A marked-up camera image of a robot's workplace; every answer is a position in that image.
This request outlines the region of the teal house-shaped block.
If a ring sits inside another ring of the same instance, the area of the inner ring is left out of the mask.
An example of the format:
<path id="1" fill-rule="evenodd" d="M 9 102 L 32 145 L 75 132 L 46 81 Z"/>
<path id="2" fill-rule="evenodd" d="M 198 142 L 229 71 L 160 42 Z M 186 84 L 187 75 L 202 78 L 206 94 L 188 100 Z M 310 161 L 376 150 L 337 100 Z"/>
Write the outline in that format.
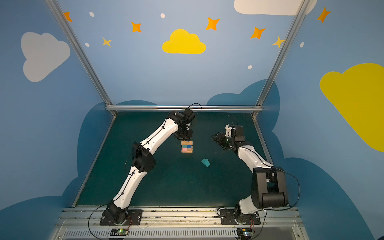
<path id="1" fill-rule="evenodd" d="M 211 165 L 210 161 L 208 159 L 202 159 L 201 162 L 206 166 L 209 167 Z"/>

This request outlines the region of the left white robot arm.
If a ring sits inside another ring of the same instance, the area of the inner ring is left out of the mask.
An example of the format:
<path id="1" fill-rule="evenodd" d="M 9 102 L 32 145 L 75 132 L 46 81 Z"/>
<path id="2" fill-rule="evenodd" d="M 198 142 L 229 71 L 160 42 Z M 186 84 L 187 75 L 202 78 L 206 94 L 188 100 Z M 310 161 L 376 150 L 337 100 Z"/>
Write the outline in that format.
<path id="1" fill-rule="evenodd" d="M 195 113 L 190 109 L 173 111 L 163 123 L 146 139 L 132 145 L 132 165 L 128 176 L 117 195 L 107 204 L 102 213 L 101 226 L 122 226 L 129 219 L 128 207 L 144 176 L 156 165 L 154 154 L 171 135 L 181 141 L 189 141 L 193 130 L 190 128 Z"/>

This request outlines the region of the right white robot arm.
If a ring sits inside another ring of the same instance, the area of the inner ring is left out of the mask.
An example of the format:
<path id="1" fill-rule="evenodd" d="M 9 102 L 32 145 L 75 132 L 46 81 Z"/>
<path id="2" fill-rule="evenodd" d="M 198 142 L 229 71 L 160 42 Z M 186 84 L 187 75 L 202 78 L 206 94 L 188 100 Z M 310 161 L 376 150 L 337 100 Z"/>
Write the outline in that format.
<path id="1" fill-rule="evenodd" d="M 226 125 L 224 132 L 212 135 L 212 139 L 223 148 L 233 151 L 252 172 L 251 194 L 234 207 L 234 219 L 244 225 L 258 211 L 275 210 L 289 204 L 286 175 L 283 169 L 268 163 L 245 140 L 241 125 Z"/>

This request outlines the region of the long natural wood block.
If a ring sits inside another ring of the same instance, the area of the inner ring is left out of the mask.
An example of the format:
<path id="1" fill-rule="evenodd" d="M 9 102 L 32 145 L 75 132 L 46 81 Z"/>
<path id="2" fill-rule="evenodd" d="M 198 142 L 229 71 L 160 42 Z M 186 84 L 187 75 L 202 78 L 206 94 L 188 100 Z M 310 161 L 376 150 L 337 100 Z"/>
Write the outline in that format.
<path id="1" fill-rule="evenodd" d="M 181 141 L 181 145 L 193 145 L 193 141 Z"/>

